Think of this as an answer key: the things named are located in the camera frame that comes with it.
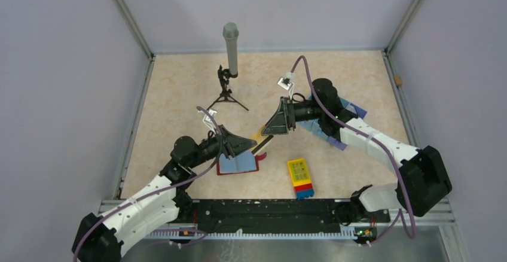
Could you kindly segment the gold credit card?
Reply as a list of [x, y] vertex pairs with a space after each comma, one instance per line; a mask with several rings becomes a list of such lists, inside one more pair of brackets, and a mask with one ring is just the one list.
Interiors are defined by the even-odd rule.
[[268, 135], [263, 135], [262, 132], [264, 130], [264, 126], [260, 127], [251, 137], [251, 140], [254, 140], [258, 145], [268, 138]]

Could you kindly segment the red leather card holder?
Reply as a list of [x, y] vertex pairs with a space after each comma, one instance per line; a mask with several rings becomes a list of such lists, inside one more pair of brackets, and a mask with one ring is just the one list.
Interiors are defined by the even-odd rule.
[[259, 171], [258, 163], [264, 160], [266, 156], [267, 153], [254, 155], [251, 151], [245, 151], [229, 159], [224, 154], [221, 154], [219, 162], [217, 163], [216, 174], [220, 176], [257, 172]]

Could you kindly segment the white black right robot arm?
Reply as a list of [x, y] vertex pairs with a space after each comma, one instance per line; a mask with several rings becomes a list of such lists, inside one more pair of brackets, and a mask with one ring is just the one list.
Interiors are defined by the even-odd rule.
[[262, 128], [264, 136], [286, 135], [296, 123], [316, 120], [324, 134], [356, 147], [383, 164], [397, 177], [396, 183], [356, 191], [350, 205], [354, 219], [367, 221], [375, 211], [404, 209], [415, 217], [427, 214], [453, 186], [440, 152], [397, 141], [368, 125], [341, 103], [337, 89], [327, 78], [312, 82], [314, 98], [293, 102], [281, 97], [278, 110]]

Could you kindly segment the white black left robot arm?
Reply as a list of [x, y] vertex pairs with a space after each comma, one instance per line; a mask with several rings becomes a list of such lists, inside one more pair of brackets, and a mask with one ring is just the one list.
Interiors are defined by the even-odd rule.
[[255, 140], [234, 135], [223, 125], [200, 143], [181, 136], [169, 162], [143, 189], [112, 209], [81, 220], [72, 246], [73, 261], [121, 261], [162, 224], [188, 220], [192, 207], [185, 189], [202, 176], [192, 169], [209, 160], [217, 164], [221, 155], [235, 157], [256, 145]]

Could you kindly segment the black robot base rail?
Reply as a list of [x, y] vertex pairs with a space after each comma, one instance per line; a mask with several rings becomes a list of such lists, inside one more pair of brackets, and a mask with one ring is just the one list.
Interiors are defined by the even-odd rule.
[[180, 211], [176, 224], [209, 234], [339, 233], [354, 223], [388, 223], [387, 210], [367, 212], [348, 199], [201, 199]]

